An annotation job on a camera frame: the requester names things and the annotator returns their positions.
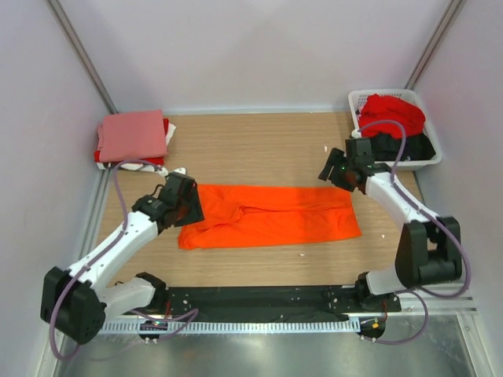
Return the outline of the orange t-shirt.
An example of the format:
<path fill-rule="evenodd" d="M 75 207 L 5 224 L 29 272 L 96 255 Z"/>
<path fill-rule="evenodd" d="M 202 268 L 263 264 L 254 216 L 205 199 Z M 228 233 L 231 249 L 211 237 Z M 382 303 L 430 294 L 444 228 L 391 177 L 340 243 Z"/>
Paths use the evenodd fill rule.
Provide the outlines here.
<path fill-rule="evenodd" d="M 351 195 L 330 187 L 200 185 L 204 220 L 185 225 L 182 250 L 349 240 L 362 233 Z"/>

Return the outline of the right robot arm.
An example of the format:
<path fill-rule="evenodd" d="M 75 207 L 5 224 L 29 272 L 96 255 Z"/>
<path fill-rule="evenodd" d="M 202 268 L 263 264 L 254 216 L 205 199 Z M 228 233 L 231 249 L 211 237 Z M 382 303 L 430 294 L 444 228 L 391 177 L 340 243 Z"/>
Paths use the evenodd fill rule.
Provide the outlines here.
<path fill-rule="evenodd" d="M 375 200 L 401 231 L 392 266 L 361 273 L 355 281 L 357 307 L 371 311 L 385 295 L 459 280 L 464 265 L 459 222 L 415 198 L 388 164 L 375 161 L 368 138 L 347 139 L 345 146 L 331 150 L 318 178 Z"/>

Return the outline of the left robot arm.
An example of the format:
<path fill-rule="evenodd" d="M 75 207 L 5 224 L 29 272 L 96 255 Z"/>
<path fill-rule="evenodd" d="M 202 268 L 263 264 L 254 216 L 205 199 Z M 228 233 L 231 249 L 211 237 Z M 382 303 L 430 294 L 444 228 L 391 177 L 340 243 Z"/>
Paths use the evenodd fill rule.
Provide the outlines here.
<path fill-rule="evenodd" d="M 88 255 L 67 269 L 44 277 L 40 317 L 85 345 L 107 320 L 135 309 L 157 314 L 167 304 L 167 285 L 150 273 L 110 287 L 116 273 L 140 249 L 171 227 L 204 220 L 196 180 L 179 171 L 167 175 L 157 195 L 138 199 L 118 228 Z"/>

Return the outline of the black t-shirt in basket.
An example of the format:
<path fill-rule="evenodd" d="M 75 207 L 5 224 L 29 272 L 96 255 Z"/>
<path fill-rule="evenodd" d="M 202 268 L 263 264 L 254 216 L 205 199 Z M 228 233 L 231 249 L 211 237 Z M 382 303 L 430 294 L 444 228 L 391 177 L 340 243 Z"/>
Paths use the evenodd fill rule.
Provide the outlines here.
<path fill-rule="evenodd" d="M 396 160 L 402 140 L 390 134 L 379 133 L 370 138 L 373 156 L 376 161 Z M 401 161 L 430 160 L 435 156 L 435 150 L 430 140 L 424 134 L 406 138 Z"/>

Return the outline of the white plastic laundry basket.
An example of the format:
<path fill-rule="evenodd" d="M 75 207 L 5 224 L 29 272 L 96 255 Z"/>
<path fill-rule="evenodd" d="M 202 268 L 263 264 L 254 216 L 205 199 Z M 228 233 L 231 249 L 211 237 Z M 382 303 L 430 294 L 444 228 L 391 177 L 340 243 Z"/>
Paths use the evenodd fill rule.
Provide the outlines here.
<path fill-rule="evenodd" d="M 401 161 L 400 160 L 400 162 L 398 163 L 398 168 L 400 170 L 419 170 L 423 167 L 440 163 L 442 161 L 442 149 L 440 147 L 440 143 L 438 140 L 438 136 L 437 136 L 435 127 L 433 126 L 433 123 L 431 121 L 431 116 L 430 116 L 429 111 L 427 110 L 424 102 L 420 99 L 419 95 L 416 94 L 412 90 L 374 89 L 374 90 L 353 90 L 353 91 L 351 91 L 348 94 L 347 98 L 348 98 L 348 102 L 350 105 L 351 116 L 353 119 L 354 128 L 356 130 L 360 130 L 362 132 L 365 128 L 370 128 L 372 126 L 375 126 L 376 124 L 381 123 L 381 121 L 374 122 L 374 123 L 370 123 L 364 127 L 360 127 L 358 124 L 361 110 L 362 110 L 363 106 L 365 105 L 367 98 L 373 94 L 378 94 L 380 96 L 393 96 L 393 97 L 400 98 L 400 99 L 402 99 L 406 102 L 409 102 L 409 103 L 417 106 L 418 108 L 420 108 L 425 115 L 426 120 L 424 123 L 423 132 L 421 134 L 424 134 L 430 140 L 430 142 L 433 145 L 434 150 L 435 150 L 435 156 L 430 160 L 418 160 L 418 161 Z M 392 123 L 394 123 L 396 126 L 398 126 L 402 131 L 402 136 L 405 136 L 405 131 L 403 129 L 403 126 L 400 123 L 397 123 L 394 121 L 392 121 Z M 388 165 L 392 165 L 394 161 L 393 162 L 379 161 L 379 162 L 385 162 Z"/>

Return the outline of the red t-shirt in basket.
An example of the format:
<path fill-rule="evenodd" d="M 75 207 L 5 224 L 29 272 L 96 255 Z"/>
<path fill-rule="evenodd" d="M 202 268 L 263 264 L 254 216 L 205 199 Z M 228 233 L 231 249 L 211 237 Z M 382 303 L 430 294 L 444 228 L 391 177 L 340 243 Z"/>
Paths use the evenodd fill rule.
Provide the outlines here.
<path fill-rule="evenodd" d="M 406 137 L 417 136 L 423 132 L 425 115 L 420 108 L 393 96 L 380 96 L 373 94 L 367 98 L 363 106 L 358 124 L 360 127 L 370 123 L 379 122 L 370 128 L 365 128 L 361 134 L 363 137 L 375 137 L 378 134 L 386 134 L 394 139 L 402 138 L 401 129 L 392 121 L 403 126 Z"/>

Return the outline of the folded pink t-shirt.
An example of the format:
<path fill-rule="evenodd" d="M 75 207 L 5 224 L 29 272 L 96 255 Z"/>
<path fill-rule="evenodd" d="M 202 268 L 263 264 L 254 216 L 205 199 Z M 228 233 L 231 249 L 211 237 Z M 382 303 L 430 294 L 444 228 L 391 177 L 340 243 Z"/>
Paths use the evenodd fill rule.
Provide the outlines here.
<path fill-rule="evenodd" d="M 101 163 L 164 157 L 166 130 L 161 110 L 107 115 L 97 128 Z"/>

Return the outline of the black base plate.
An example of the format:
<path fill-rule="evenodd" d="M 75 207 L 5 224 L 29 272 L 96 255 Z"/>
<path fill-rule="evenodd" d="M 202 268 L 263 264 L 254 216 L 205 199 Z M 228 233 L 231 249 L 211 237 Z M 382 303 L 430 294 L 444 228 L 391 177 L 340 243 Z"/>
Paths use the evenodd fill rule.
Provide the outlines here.
<path fill-rule="evenodd" d="M 326 313 L 398 313 L 397 295 L 370 296 L 351 285 L 269 286 L 269 287 L 169 287 L 154 310 L 158 314 L 181 315 L 191 309 L 211 315 L 220 311 L 272 312 L 311 309 Z"/>

